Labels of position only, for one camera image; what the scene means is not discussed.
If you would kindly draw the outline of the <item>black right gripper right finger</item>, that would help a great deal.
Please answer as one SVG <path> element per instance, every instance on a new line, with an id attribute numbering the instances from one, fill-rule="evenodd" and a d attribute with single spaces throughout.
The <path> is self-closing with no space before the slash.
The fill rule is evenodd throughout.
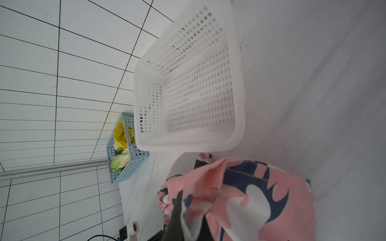
<path id="1" fill-rule="evenodd" d="M 203 217 L 202 227 L 197 241 L 214 241 L 206 217 Z"/>

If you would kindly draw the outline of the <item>pink shark print shorts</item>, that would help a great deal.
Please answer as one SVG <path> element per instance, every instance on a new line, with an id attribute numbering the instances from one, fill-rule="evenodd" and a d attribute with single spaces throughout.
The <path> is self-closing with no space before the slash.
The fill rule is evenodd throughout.
<path id="1" fill-rule="evenodd" d="M 201 153 L 195 167 L 158 192 L 165 232 L 183 191 L 184 241 L 197 241 L 205 216 L 214 241 L 314 241 L 315 197 L 308 179 L 275 166 Z"/>

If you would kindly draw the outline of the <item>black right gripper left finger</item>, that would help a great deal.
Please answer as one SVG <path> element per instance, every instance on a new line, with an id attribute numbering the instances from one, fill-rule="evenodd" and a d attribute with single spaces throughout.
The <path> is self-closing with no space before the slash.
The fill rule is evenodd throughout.
<path id="1" fill-rule="evenodd" d="M 184 234 L 181 226 L 183 191 L 180 191 L 175 201 L 175 206 L 169 220 L 169 225 L 162 236 L 162 241 L 183 241 Z"/>

